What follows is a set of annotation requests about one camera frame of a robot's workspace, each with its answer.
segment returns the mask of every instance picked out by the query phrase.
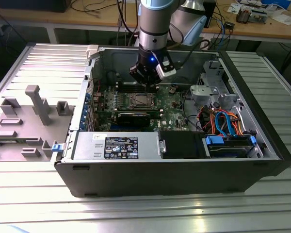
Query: power supply label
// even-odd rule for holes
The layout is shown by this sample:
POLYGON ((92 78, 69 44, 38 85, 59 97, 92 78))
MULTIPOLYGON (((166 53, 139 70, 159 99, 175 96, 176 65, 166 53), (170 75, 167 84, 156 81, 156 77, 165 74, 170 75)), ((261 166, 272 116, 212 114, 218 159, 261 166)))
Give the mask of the power supply label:
POLYGON ((106 137, 105 159, 138 159, 137 137, 106 137))

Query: black box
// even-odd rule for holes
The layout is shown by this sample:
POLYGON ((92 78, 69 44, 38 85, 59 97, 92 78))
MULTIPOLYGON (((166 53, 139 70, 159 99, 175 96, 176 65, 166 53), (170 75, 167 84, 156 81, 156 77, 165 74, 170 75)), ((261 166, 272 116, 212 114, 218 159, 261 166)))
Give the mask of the black box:
POLYGON ((208 28, 211 23, 211 17, 213 15, 215 5, 216 5, 215 0, 204 0, 205 16, 207 17, 207 21, 204 28, 208 28))
POLYGON ((0 0, 0 8, 65 12, 71 0, 0 0))

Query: metal workbench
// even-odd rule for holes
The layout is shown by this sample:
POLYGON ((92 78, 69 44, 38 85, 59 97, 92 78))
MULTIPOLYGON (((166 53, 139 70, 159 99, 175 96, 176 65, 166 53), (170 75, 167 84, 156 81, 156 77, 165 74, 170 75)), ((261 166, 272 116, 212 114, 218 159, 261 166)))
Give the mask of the metal workbench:
MULTIPOLYGON (((88 64, 85 50, 75 45, 26 47, 1 82, 0 103, 3 97, 16 97, 31 105, 22 93, 35 83, 50 104, 65 99, 75 105, 88 64), (51 70, 45 66, 50 63, 51 70)), ((228 55, 291 153, 290 86, 278 73, 263 72, 272 66, 266 58, 228 55)), ((291 232, 291 167, 245 193, 75 198, 50 162, 0 162, 0 223, 32 233, 291 232)))

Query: motherboard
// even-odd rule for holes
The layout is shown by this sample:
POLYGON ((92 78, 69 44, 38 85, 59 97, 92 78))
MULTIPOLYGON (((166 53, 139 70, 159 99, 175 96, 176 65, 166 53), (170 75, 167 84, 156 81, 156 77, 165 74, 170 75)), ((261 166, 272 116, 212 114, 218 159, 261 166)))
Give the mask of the motherboard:
POLYGON ((161 85, 154 93, 125 92, 101 87, 91 104, 93 127, 101 132, 187 131, 182 111, 183 92, 161 85))

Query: wooden table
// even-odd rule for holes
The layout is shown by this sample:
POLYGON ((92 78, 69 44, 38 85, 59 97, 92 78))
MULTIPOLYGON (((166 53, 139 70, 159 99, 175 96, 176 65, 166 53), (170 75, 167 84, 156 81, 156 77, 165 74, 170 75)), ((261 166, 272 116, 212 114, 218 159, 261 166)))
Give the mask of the wooden table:
MULTIPOLYGON (((84 0, 85 4, 95 2, 93 0, 84 0)), ((115 0, 106 0, 102 4, 90 6, 89 9, 97 9, 110 4, 116 3, 115 0)), ((74 8, 83 10, 82 1, 78 0, 73 4, 74 8)), ((46 28, 51 43, 58 43, 55 28, 80 29, 80 30, 99 30, 99 31, 117 31, 119 13, 117 6, 111 6, 99 11, 99 17, 89 15, 85 12, 78 12, 68 8, 64 13, 32 11, 32 10, 14 10, 0 9, 0 14, 12 25, 22 25, 31 27, 46 28)), ((132 30, 134 29, 135 18, 128 19, 131 22, 132 30)), ((0 24, 6 24, 0 18, 0 24)))
MULTIPOLYGON (((93 3, 93 0, 84 0, 86 4, 93 3)), ((236 22, 236 15, 228 13, 228 6, 233 0, 218 0, 219 8, 226 21, 235 24, 232 39, 270 41, 270 42, 287 42, 291 43, 291 25, 279 23, 271 18, 267 19, 266 24, 247 23, 241 24, 236 22)), ((116 3, 115 0, 106 0, 102 4, 91 6, 92 9, 100 8, 116 3)), ((81 0, 74 4, 74 7, 82 10, 81 0)), ((13 10, 0 9, 0 13, 14 25, 44 27, 48 32, 51 43, 57 43, 54 32, 55 28, 81 29, 81 30, 101 30, 117 31, 119 13, 117 6, 111 6, 100 10, 99 17, 95 17, 84 12, 78 12, 68 8, 65 13, 30 11, 30 10, 13 10)), ((127 25, 131 30, 136 25, 136 12, 133 3, 127 4, 127 25)), ((203 30, 202 37, 210 39, 220 33, 220 28, 215 20, 212 20, 210 27, 203 30)))

